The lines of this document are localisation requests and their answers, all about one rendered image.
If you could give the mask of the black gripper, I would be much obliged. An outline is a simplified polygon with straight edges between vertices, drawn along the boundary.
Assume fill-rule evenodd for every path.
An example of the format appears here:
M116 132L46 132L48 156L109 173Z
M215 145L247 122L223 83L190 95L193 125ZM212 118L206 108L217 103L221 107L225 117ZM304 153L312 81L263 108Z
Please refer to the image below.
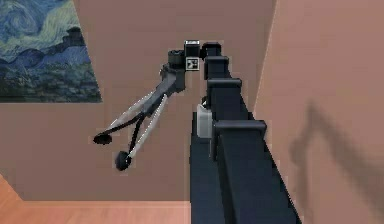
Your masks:
M110 144L112 142L111 133L137 122L129 151L120 151L116 157L116 168L119 171L127 169L131 164L132 159L156 126L168 97L173 93L185 90L185 55L183 50L170 50L168 52L168 62L162 66L160 76L162 81L155 88L154 93L150 92L142 97L116 118L104 131L93 138L93 142L96 144ZM146 118L140 111L142 106L142 112L145 115L152 115L152 118L140 138L137 138L140 126Z

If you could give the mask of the blue swirling landscape painting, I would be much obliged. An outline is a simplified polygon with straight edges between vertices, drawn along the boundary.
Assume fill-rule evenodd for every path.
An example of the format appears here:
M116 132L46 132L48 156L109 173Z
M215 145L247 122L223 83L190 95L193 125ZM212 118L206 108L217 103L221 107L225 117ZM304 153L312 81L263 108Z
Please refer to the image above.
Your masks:
M100 103L74 0L0 0L0 103Z

